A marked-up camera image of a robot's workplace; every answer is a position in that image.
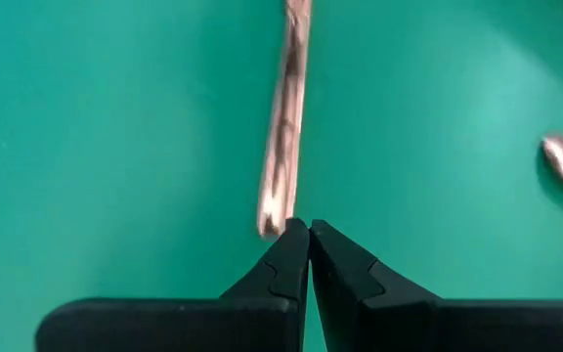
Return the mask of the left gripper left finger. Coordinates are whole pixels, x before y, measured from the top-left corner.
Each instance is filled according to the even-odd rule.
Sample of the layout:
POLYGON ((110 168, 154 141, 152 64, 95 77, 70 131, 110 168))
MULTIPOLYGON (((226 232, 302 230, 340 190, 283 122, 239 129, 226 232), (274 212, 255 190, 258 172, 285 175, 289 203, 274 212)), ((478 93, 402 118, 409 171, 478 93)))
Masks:
POLYGON ((310 232, 283 234, 217 298, 85 298, 49 313, 35 352, 302 352, 310 232))

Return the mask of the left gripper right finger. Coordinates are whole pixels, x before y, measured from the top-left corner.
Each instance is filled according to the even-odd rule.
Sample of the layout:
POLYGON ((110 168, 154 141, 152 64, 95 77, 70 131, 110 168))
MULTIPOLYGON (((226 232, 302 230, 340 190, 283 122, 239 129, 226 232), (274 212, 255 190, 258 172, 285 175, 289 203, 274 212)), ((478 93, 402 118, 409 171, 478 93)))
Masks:
POLYGON ((563 300, 442 298, 326 221, 310 232, 328 352, 563 352, 563 300))

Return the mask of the green table mat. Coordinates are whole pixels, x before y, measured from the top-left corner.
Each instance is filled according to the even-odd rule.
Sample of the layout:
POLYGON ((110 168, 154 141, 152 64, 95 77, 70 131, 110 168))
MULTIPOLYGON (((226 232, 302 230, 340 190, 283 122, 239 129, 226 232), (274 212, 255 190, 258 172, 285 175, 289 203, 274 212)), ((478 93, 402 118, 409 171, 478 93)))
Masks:
MULTIPOLYGON (((0 0, 0 352, 86 297, 220 295, 283 0, 0 0)), ((314 0, 295 213, 444 297, 563 299, 563 0, 314 0)))

